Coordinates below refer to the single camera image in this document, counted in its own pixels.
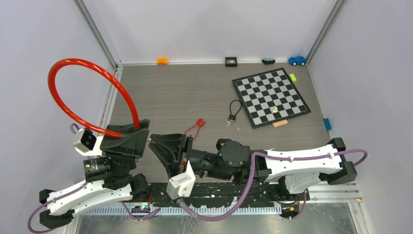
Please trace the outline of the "black cable padlock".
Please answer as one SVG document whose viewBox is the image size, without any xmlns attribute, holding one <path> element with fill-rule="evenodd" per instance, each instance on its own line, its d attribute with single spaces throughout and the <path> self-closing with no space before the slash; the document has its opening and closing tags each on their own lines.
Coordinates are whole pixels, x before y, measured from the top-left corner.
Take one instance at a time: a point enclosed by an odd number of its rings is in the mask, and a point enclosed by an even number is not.
<svg viewBox="0 0 413 234">
<path fill-rule="evenodd" d="M 235 113 L 232 112 L 232 104 L 234 104 L 234 103 L 239 103 L 239 108 Z M 242 102 L 240 100 L 233 100 L 233 101 L 230 102 L 230 104 L 229 104 L 229 116 L 228 116 L 228 121 L 229 122 L 235 122 L 236 116 L 240 112 L 242 107 L 243 107 Z"/>
</svg>

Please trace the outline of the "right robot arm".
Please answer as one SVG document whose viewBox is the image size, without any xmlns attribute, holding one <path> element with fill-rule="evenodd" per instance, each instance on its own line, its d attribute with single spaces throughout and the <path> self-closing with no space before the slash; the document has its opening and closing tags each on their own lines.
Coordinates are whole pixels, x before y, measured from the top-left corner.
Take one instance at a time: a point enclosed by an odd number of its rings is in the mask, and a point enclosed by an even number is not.
<svg viewBox="0 0 413 234">
<path fill-rule="evenodd" d="M 347 150 L 341 138 L 298 151 L 252 150 L 221 138 L 216 143 L 217 152 L 210 153 L 194 149 L 193 138 L 184 134 L 153 134 L 149 148 L 166 169 L 167 193 L 173 199 L 190 196 L 196 178 L 204 176 L 232 180 L 236 185 L 275 179 L 284 200 L 322 181 L 337 185 L 352 182 L 357 176 L 356 164 L 345 158 Z"/>
</svg>

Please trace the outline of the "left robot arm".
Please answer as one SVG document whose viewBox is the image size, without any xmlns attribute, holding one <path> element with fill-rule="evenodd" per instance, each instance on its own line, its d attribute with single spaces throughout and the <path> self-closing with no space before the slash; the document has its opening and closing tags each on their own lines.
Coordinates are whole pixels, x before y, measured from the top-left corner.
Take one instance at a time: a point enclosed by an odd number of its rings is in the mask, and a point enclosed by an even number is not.
<svg viewBox="0 0 413 234">
<path fill-rule="evenodd" d="M 120 133 L 120 138 L 95 136 L 90 129 L 79 129 L 74 147 L 83 161 L 85 179 L 69 188 L 39 192 L 46 209 L 39 222 L 49 229 L 71 223 L 72 219 L 93 208 L 120 202 L 145 201 L 150 187 L 143 174 L 132 175 L 136 162 L 143 156 L 149 134 L 149 119 L 133 124 L 108 125 L 107 130 Z"/>
</svg>

